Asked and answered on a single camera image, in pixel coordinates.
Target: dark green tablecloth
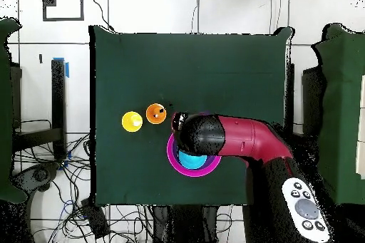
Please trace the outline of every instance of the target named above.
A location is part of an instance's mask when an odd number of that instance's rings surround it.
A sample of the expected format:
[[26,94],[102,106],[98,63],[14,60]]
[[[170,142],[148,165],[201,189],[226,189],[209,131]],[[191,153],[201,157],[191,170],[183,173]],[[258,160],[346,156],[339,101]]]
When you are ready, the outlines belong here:
[[[170,165],[166,144],[175,111],[283,122],[285,44],[276,36],[109,33],[96,37],[96,202],[98,204],[245,204],[245,164],[224,157],[209,175],[186,177]],[[151,103],[168,116],[145,118]],[[128,133],[125,112],[143,116]]]
[[327,81],[318,171],[335,203],[365,205],[365,180],[356,174],[365,35],[339,24],[331,24],[325,31],[322,42],[314,46]]
[[7,38],[20,29],[14,19],[0,18],[0,200],[20,203],[26,200],[26,193],[11,185],[13,169],[13,101],[11,91],[10,55]]

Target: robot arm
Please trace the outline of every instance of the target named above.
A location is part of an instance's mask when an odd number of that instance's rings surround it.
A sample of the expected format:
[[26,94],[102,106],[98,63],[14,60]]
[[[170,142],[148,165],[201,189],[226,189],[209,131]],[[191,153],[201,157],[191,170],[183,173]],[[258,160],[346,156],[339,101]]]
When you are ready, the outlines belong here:
[[300,175],[289,146],[263,121],[223,115],[176,113],[172,129],[178,147],[189,155],[238,156],[254,160],[264,173],[268,222],[281,243],[325,243],[328,224]]

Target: magenta bowl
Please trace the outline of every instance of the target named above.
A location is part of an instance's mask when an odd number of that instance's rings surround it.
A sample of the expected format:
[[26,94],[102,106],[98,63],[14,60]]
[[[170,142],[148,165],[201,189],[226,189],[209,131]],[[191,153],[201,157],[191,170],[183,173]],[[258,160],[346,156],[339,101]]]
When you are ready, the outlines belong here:
[[207,160],[204,165],[202,165],[199,169],[189,170],[186,167],[183,167],[178,161],[178,145],[174,139],[174,135],[171,134],[168,139],[168,146],[166,148],[168,154],[168,160],[170,164],[177,170],[180,174],[183,174],[188,177],[202,177],[210,172],[212,172],[220,163],[220,156],[207,156]]

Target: remote control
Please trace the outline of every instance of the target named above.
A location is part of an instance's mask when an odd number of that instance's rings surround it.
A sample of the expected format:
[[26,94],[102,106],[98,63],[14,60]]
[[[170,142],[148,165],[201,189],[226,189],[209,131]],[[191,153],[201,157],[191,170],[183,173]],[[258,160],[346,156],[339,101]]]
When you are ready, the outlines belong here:
[[328,242],[328,226],[309,187],[299,178],[292,177],[282,185],[282,194],[298,232],[313,242]]

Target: remote button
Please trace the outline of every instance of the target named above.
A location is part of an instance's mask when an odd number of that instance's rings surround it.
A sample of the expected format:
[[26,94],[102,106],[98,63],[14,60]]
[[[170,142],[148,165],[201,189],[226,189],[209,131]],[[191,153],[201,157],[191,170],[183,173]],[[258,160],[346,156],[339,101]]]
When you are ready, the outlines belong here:
[[324,226],[322,225],[322,223],[321,223],[321,222],[316,221],[316,222],[314,223],[314,225],[316,226],[316,228],[317,228],[319,231],[321,231],[321,232],[323,232],[323,231],[324,231]]
[[290,193],[291,196],[295,197],[295,198],[299,198],[300,197],[300,194],[298,191],[296,190],[293,190],[291,193]]
[[305,219],[317,219],[319,210],[314,202],[308,199],[300,199],[295,204],[295,210]]
[[313,229],[313,224],[308,220],[304,220],[302,223],[302,226],[303,226],[303,228],[308,229],[308,230]]
[[311,198],[311,195],[307,191],[303,192],[303,196],[305,196],[307,199]]
[[298,182],[294,183],[294,187],[298,190],[301,190],[302,189],[302,185]]

